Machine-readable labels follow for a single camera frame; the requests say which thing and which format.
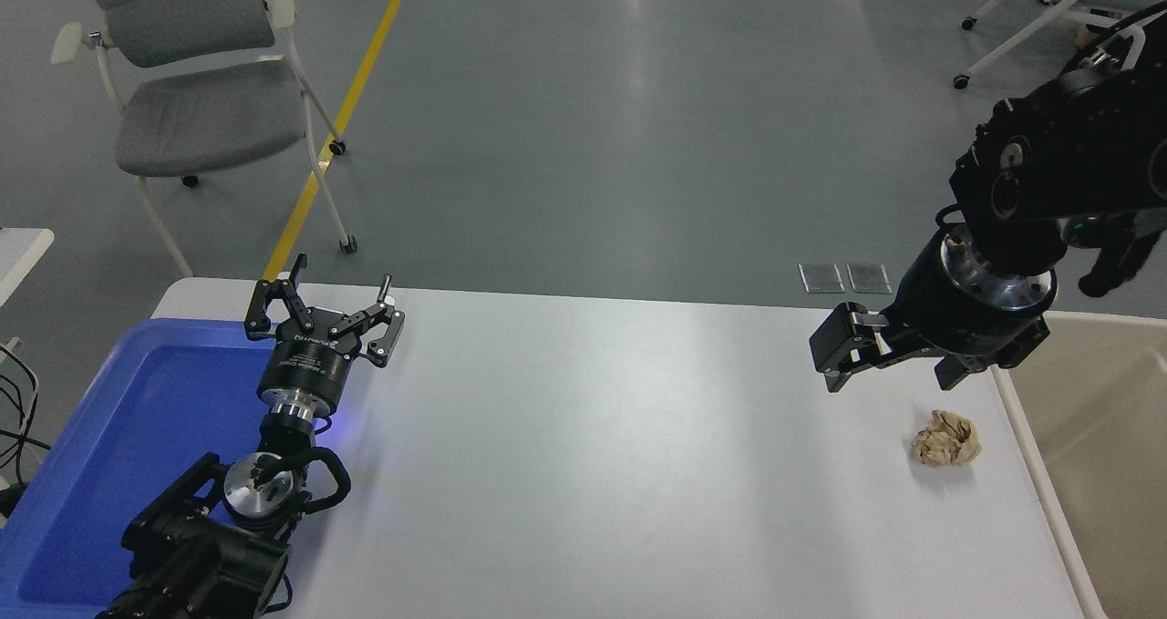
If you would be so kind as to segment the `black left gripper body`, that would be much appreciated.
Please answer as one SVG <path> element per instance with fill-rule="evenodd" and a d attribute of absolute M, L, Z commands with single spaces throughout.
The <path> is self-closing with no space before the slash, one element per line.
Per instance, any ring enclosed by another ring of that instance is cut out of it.
<path fill-rule="evenodd" d="M 277 345 L 260 377 L 257 396 L 267 406 L 305 399 L 315 413 L 334 413 L 345 390 L 354 354 L 361 349 L 356 334 L 330 336 L 333 324 L 345 315 L 310 315 L 313 331 L 305 333 L 292 317 L 279 324 Z"/>

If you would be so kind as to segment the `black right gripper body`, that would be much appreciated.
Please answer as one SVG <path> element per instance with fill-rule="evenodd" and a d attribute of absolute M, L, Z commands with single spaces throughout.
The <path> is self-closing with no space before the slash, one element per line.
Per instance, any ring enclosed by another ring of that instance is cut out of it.
<path fill-rule="evenodd" d="M 1014 368 L 1048 338 L 1048 273 L 1006 273 L 974 237 L 935 236 L 883 315 L 950 355 Z"/>

